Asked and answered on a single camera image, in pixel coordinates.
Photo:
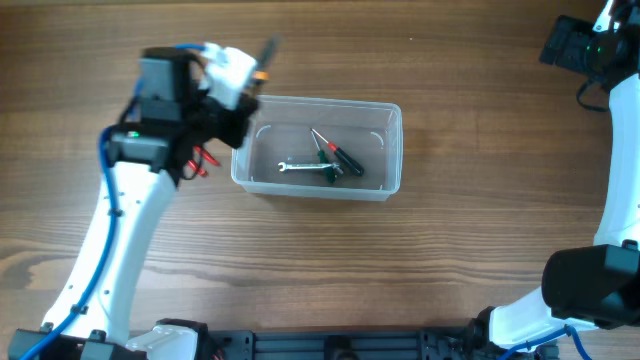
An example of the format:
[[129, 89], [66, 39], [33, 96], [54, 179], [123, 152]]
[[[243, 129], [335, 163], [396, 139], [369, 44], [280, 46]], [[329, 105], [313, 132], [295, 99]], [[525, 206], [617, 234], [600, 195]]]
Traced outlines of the red handled cutters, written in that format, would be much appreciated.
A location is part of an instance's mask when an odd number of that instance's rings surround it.
[[207, 177], [209, 172], [207, 171], [205, 164], [208, 163], [214, 167], [220, 167], [221, 163], [203, 146], [195, 146], [193, 148], [194, 153], [198, 155], [198, 159], [191, 159], [187, 162], [187, 166], [192, 170], [190, 179], [199, 177]]

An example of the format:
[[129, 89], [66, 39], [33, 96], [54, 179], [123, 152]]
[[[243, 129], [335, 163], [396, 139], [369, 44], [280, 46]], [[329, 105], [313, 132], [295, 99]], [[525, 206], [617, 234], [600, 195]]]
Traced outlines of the orange black pliers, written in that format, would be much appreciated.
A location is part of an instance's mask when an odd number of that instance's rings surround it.
[[255, 83], [268, 80], [267, 68], [277, 52], [279, 43], [280, 36], [278, 34], [272, 35], [266, 42], [261, 54], [257, 58], [256, 69], [252, 75], [252, 80]]

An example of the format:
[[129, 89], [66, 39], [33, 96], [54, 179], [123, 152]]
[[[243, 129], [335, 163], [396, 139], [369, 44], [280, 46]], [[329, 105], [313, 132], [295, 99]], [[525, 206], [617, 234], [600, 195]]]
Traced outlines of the silver socket wrench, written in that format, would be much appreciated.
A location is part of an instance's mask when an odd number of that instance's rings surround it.
[[342, 175], [344, 173], [344, 171], [341, 169], [341, 166], [339, 163], [334, 162], [334, 163], [313, 163], [313, 164], [289, 164], [286, 162], [279, 162], [277, 164], [278, 166], [278, 170], [280, 172], [287, 172], [287, 171], [306, 171], [306, 170], [318, 170], [318, 171], [323, 171], [324, 168], [327, 168], [329, 166], [332, 166], [334, 168], [334, 172]]

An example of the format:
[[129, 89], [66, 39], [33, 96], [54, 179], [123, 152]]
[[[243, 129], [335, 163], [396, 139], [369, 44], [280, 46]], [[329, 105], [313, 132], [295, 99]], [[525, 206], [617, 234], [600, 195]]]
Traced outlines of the green handled screwdriver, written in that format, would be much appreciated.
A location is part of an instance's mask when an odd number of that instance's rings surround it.
[[[313, 141], [314, 141], [314, 144], [315, 144], [315, 147], [316, 147], [316, 150], [317, 150], [316, 154], [317, 154], [317, 156], [318, 156], [319, 160], [320, 160], [322, 163], [329, 164], [328, 157], [326, 156], [326, 153], [324, 152], [324, 150], [320, 147], [319, 142], [318, 142], [318, 140], [317, 140], [317, 138], [316, 138], [315, 133], [314, 133], [314, 132], [311, 132], [311, 136], [312, 136], [312, 139], [313, 139]], [[327, 167], [327, 168], [324, 168], [324, 169], [323, 169], [323, 173], [324, 173], [324, 175], [325, 175], [325, 177], [326, 177], [326, 180], [327, 180], [330, 184], [334, 184], [334, 183], [335, 183], [337, 176], [336, 176], [336, 173], [334, 172], [334, 168], [333, 168], [332, 166], [329, 166], [329, 167]]]

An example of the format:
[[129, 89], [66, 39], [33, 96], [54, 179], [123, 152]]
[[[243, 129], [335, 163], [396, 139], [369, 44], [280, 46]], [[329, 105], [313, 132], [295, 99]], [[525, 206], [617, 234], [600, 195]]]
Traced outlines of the red black screwdriver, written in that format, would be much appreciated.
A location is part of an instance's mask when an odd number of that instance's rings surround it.
[[321, 139], [327, 147], [334, 153], [334, 155], [356, 176], [362, 177], [365, 173], [364, 167], [351, 157], [346, 151], [339, 147], [334, 142], [327, 140], [317, 130], [311, 128], [311, 132]]

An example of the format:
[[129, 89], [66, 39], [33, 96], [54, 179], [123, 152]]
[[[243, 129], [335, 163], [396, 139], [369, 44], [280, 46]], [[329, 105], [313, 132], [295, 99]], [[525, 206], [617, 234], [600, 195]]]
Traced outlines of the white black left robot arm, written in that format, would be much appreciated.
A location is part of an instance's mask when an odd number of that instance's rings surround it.
[[129, 319], [155, 229], [183, 181], [202, 169], [208, 141], [239, 148], [266, 58], [212, 43], [152, 47], [117, 122], [97, 142], [101, 186], [80, 253], [36, 331], [17, 330], [12, 359], [207, 359], [200, 323], [170, 321], [132, 339]]

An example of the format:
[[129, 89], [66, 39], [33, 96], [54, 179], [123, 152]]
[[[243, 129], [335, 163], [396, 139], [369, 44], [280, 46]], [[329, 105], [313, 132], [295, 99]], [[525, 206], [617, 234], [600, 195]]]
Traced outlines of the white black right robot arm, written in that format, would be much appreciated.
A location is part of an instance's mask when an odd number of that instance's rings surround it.
[[563, 335], [639, 324], [639, 4], [606, 2], [596, 22], [560, 16], [540, 62], [585, 76], [608, 95], [612, 150], [605, 207], [593, 243], [547, 261], [540, 287], [489, 307], [468, 325], [466, 351], [507, 359]]

